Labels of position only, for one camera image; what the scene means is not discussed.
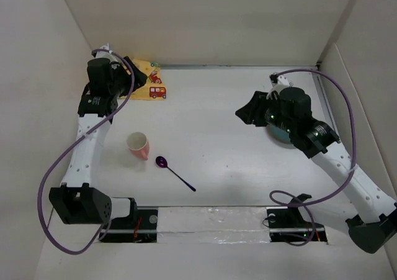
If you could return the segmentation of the yellow car-print placemat cloth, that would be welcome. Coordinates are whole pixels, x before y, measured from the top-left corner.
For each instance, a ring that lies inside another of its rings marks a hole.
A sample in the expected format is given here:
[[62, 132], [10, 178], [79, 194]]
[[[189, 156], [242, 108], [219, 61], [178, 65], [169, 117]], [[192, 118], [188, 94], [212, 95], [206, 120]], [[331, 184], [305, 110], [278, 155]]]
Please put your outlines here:
[[139, 86], [137, 78], [138, 74], [135, 74], [135, 86], [138, 86], [138, 89], [134, 89], [130, 96], [131, 100], [162, 101], [167, 98], [167, 87], [163, 83], [161, 67], [159, 64], [139, 59], [131, 60], [127, 56], [125, 59], [129, 63], [133, 63], [140, 72], [146, 75], [145, 84]]

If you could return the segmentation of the teal ceramic plate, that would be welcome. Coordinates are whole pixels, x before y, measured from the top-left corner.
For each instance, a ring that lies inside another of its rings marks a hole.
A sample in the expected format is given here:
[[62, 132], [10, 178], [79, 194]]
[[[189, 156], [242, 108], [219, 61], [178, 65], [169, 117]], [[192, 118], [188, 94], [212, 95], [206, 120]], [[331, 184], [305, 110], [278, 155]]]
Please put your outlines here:
[[287, 132], [278, 129], [273, 125], [268, 125], [265, 128], [265, 131], [267, 132], [271, 141], [277, 146], [290, 150], [295, 149], [294, 145], [290, 141], [289, 134]]

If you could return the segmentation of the pink ceramic mug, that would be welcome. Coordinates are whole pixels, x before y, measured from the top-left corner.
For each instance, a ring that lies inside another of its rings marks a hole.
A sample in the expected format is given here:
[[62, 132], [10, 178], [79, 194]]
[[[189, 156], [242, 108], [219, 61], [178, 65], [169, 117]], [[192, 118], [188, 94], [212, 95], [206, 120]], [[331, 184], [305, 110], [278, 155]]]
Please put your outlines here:
[[138, 159], [148, 160], [149, 141], [142, 132], [131, 133], [127, 138], [127, 146], [129, 151]]

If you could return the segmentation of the purple metal spoon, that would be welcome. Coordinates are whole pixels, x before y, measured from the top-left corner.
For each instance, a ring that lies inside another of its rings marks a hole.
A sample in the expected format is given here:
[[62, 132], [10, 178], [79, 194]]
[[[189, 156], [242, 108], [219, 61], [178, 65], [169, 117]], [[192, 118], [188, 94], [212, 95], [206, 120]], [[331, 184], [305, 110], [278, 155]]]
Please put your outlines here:
[[180, 179], [191, 191], [196, 192], [196, 188], [193, 187], [193, 185], [191, 185], [190, 183], [188, 183], [187, 181], [185, 181], [182, 177], [180, 177], [173, 169], [171, 169], [168, 166], [168, 162], [165, 159], [165, 157], [163, 156], [157, 156], [155, 159], [156, 165], [159, 168], [165, 168], [168, 169], [174, 176], [176, 176], [178, 179]]

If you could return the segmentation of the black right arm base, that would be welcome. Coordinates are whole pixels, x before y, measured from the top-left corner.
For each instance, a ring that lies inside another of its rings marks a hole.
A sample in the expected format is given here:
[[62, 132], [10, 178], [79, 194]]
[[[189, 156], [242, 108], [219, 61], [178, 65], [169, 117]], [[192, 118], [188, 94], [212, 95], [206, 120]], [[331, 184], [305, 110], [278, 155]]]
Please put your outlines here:
[[328, 243], [324, 226], [316, 224], [316, 231], [312, 235], [311, 221], [302, 217], [300, 208], [269, 206], [265, 210], [262, 226], [268, 229], [271, 243], [302, 245], [309, 239], [311, 242]]

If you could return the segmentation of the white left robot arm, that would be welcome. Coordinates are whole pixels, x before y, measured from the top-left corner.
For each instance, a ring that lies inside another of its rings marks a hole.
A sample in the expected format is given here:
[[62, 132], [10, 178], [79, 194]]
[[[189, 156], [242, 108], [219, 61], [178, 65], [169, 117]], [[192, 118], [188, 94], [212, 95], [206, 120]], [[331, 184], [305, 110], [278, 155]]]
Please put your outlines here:
[[50, 189], [49, 200], [65, 224], [103, 225], [117, 219], [132, 228], [138, 222], [135, 200], [99, 190], [100, 157], [118, 99], [144, 86], [147, 77], [129, 57], [117, 58], [103, 48], [88, 62], [87, 75], [78, 106], [78, 144], [61, 184]]

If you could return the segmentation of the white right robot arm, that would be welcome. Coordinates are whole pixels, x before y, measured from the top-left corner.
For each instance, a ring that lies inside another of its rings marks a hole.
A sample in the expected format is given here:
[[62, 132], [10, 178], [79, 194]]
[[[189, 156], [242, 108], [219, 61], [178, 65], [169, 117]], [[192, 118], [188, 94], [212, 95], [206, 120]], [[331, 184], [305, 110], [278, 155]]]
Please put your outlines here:
[[292, 196], [267, 208], [262, 221], [280, 241], [303, 246], [328, 226], [345, 233], [362, 251], [374, 254], [396, 235], [396, 199], [383, 192], [357, 164], [356, 139], [347, 152], [338, 134], [315, 119], [311, 98], [293, 86], [286, 72], [269, 76], [269, 92], [256, 91], [235, 114], [246, 125], [272, 127], [287, 134], [290, 143], [320, 167], [337, 185], [329, 195], [314, 200], [309, 194]]

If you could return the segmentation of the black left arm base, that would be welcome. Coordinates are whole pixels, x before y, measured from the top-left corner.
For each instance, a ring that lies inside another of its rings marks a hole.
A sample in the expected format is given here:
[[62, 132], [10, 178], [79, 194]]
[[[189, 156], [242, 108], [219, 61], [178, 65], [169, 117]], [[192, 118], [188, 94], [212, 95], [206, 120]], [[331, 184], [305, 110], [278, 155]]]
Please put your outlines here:
[[156, 243], [158, 226], [157, 207], [139, 207], [134, 218], [116, 218], [101, 230], [102, 243]]

